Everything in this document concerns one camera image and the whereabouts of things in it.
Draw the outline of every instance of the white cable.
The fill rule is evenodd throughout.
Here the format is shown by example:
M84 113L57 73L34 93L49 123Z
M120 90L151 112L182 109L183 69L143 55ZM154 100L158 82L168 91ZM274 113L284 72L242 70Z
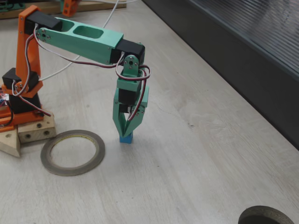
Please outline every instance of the white cable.
M115 10L116 10L116 8L117 8L117 5L118 5L119 2L120 2L120 0L117 0L117 1L116 1L116 3L115 3L115 5L114 5L114 7L113 7L113 9L112 9L112 11L111 11L111 13L110 13L108 19L106 20L106 22L105 22L104 25L103 25L103 28L105 28L105 27L107 26L109 20L111 19L113 13L115 12Z
M110 19L111 19L113 13L115 12L115 10L116 10L116 8L117 8L117 5L118 5L119 1L120 1L120 0L117 0L117 2L115 3L115 5L114 5L114 7L113 7L113 9L112 9L112 11L111 11L111 13L110 13L108 19L106 20L106 22L105 22L104 25L103 25L103 28L105 28L106 25L108 24L108 22L110 21ZM81 57L81 56L78 55L76 58L74 58L74 60L76 61L76 60L78 60L80 57ZM40 78L39 81L47 80L48 78L51 78L51 77L53 77L53 76L59 74L60 72L66 70L68 67L70 67L71 64L73 64L73 62L68 63L68 64L67 64L66 66L64 66L61 70L59 70L59 71L53 73L52 75L49 75L49 76L44 77L44 78Z
M83 0L83 1L95 1L95 2L103 2L103 3L115 4L115 2L113 2L113 1L101 1L101 0ZM127 3L131 3L131 2L135 2L135 1L139 1L139 0L121 1L120 4L127 4Z

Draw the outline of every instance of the dark tape roll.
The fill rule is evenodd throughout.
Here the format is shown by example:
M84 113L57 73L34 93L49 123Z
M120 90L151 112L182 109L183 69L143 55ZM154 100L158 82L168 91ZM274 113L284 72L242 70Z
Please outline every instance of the dark tape roll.
M90 140L95 145L96 148L95 155L93 156L93 158L90 159L90 161L78 167L65 168L56 165L53 162L50 155L52 148L59 142L72 137L81 137ZM101 139L101 137L95 133L84 131L84 130L67 131L57 135L55 138L51 139L44 145L41 152L41 160L43 166L50 173L60 175L60 176L76 176L76 175L84 174L92 170L93 168L95 168L97 165L99 165L103 160L104 156L105 156L105 144L104 141Z

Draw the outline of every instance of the wooden plank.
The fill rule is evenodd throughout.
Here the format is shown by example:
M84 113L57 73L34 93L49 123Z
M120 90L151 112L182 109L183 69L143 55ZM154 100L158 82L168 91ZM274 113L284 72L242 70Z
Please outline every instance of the wooden plank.
M54 116L45 116L41 121L18 125L21 143L49 139L56 136Z
M60 14L60 2L58 1L45 1L45 2L35 2L35 3L26 3L26 8L31 5L36 5L40 7L42 12L46 14ZM85 12L85 11L96 11L96 10L104 10L104 9L112 9L114 4L103 3L103 2L95 2L95 1L82 1L80 2L77 12ZM126 4L119 4L117 8L125 8ZM9 12L0 13L0 19L8 19L8 18L17 18L19 13L23 11L23 9L12 10Z
M0 150L15 157L21 156L17 129L0 133Z

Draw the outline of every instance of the wooden tabletop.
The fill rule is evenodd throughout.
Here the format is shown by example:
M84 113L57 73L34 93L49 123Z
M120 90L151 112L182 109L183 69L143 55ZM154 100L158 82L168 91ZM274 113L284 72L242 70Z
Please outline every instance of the wooden tabletop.
M109 13L71 19L102 26ZM153 70L134 143L119 143L112 120L114 70L72 65L46 80L39 96L57 132L92 131L106 156L89 173L61 177L41 164L46 141L24 145L21 159L0 152L0 223L237 224L254 205L299 223L299 152L141 1L118 9L107 28L142 42ZM0 40L4 74L15 66L16 19L0 21ZM43 76L67 64L40 55ZM52 154L59 165L77 166L94 151L69 139Z

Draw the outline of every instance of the robotic arm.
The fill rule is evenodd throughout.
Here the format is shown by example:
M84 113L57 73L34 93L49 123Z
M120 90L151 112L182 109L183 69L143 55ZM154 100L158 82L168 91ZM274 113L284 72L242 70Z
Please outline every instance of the robotic arm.
M3 92L9 94L14 118L7 126L5 124L9 121L8 109L5 114L0 111L0 125L2 125L0 132L11 130L17 124L43 119L43 111L37 95L43 86L40 81L38 45L46 48L39 41L101 64L78 62L61 56L74 63L116 68L119 78L114 96L113 120L120 141L130 143L133 131L142 122L148 103L149 88L146 86L146 80L150 74L147 75L145 69L149 68L143 64L145 47L140 43L124 40L122 33L54 18L41 13L35 6L19 15L17 66L3 76L2 85ZM119 65L123 65L122 72L117 69ZM125 118L125 113L129 113L128 119Z

